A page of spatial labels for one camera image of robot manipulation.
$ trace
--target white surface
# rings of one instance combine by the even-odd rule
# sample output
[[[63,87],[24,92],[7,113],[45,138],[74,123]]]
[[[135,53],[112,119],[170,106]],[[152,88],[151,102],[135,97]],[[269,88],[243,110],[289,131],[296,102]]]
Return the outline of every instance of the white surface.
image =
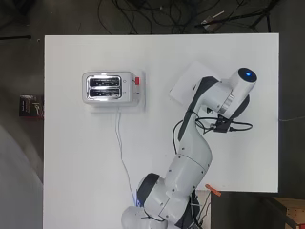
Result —
[[[194,61],[217,75],[247,67],[258,77],[238,119],[254,128],[206,135],[213,162],[200,187],[277,191],[278,34],[47,36],[45,229],[121,228],[121,214],[132,204],[115,114],[90,112],[82,101],[82,74],[104,69],[146,74],[146,112],[121,118],[124,159],[135,189],[147,173],[165,176],[174,158],[172,130],[185,109],[169,91]]]
[[[0,228],[42,229],[42,183],[0,126]]]

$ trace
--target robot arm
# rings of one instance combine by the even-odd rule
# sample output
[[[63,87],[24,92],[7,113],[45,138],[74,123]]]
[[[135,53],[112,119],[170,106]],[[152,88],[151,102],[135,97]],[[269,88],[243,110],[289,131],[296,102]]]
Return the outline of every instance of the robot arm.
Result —
[[[177,155],[165,178],[148,174],[141,181],[137,191],[140,207],[125,210],[124,229],[166,229],[168,223],[188,228],[193,223],[190,195],[212,162],[211,149],[196,129],[197,113],[205,105],[228,119],[239,116],[249,103],[255,81],[256,75],[249,69],[239,69],[225,82],[202,78],[178,134]]]

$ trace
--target black floor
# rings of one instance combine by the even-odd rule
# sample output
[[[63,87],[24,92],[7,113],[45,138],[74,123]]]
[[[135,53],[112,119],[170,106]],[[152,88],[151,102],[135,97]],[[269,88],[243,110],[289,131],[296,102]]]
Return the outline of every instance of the black floor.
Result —
[[[0,41],[0,124],[14,135],[19,143],[33,148],[33,154],[43,159],[43,122],[25,121],[18,117],[20,94],[42,94],[44,92],[44,35],[46,34],[108,34],[97,18],[98,0],[44,0],[36,1],[27,17],[17,16],[11,21],[10,15],[18,15],[12,1],[0,0],[0,36],[31,34],[32,40]],[[124,0],[118,1],[127,7]],[[152,7],[168,4],[168,0],[150,0]],[[181,20],[188,20],[193,7],[185,7],[182,0],[175,1],[182,11]],[[212,6],[216,0],[203,0],[197,11]],[[234,15],[259,10],[270,0],[252,0],[240,7]],[[235,0],[222,0],[205,13],[196,17],[185,33],[203,33],[193,25],[208,16],[225,11],[222,19],[236,9]],[[279,78],[280,118],[290,119],[305,115],[305,1],[282,0],[272,11],[271,25],[274,32],[280,34]],[[158,26],[149,10],[143,10],[152,21],[152,31],[156,34],[179,32],[178,28]],[[112,34],[129,34],[131,25],[111,0],[103,0],[100,6],[102,22]],[[164,14],[157,14],[161,24],[173,21]],[[178,10],[173,9],[173,17]],[[243,19],[239,23],[251,23],[254,19]],[[134,27],[139,34],[149,34],[150,22],[139,13],[135,13]],[[259,32],[267,32],[264,19],[258,26]],[[236,24],[225,24],[216,33],[252,32]],[[305,198],[305,119],[279,122],[279,194],[285,198]],[[261,204],[259,198],[245,193],[224,193],[221,198],[213,197],[212,228],[284,228],[279,219]]]

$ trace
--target orange object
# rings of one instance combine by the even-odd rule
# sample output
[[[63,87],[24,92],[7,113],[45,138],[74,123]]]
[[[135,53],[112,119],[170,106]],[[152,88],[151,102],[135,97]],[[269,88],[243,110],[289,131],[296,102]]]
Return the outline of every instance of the orange object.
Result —
[[[221,196],[221,193],[217,190],[215,190],[210,184],[206,184],[206,188],[209,189],[211,192],[213,192],[217,196]]]

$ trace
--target gray floor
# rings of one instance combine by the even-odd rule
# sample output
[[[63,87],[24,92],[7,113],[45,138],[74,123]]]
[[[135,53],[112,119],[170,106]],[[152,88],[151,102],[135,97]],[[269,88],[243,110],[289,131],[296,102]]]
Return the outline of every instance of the gray floor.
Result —
[[[0,0],[1,4],[9,0]],[[162,0],[152,1],[155,6]],[[202,9],[213,0],[204,0]],[[251,4],[240,8],[237,14],[249,12],[265,6],[267,0],[252,0]],[[44,35],[46,34],[107,34],[97,19],[98,0],[44,0],[37,1],[27,18],[18,18],[0,30],[0,36],[31,34],[32,40],[0,42],[0,124],[19,141],[23,148],[31,149],[43,159],[43,122],[28,121],[18,117],[20,94],[43,94],[44,92]],[[202,14],[194,21],[198,23],[209,15],[222,10],[228,15],[236,7],[234,0],[223,0],[213,10]],[[305,1],[282,0],[272,12],[273,31],[280,33],[280,117],[282,119],[305,115]],[[101,17],[114,34],[128,34],[130,25],[116,9],[112,1],[104,0]],[[149,33],[149,23],[136,15],[135,26],[138,33]],[[168,18],[160,17],[163,23]],[[259,32],[266,32],[265,20],[258,25]],[[153,33],[167,34],[169,28],[158,27],[153,23]],[[202,30],[189,27],[187,33],[202,33]],[[251,32],[233,25],[222,27],[222,32]],[[305,119],[280,122],[279,135],[279,196],[305,198]],[[29,156],[33,166],[39,164],[35,156]],[[223,198],[213,197],[213,228],[279,228],[278,219],[268,217],[265,208],[256,197],[250,194],[225,193]]]

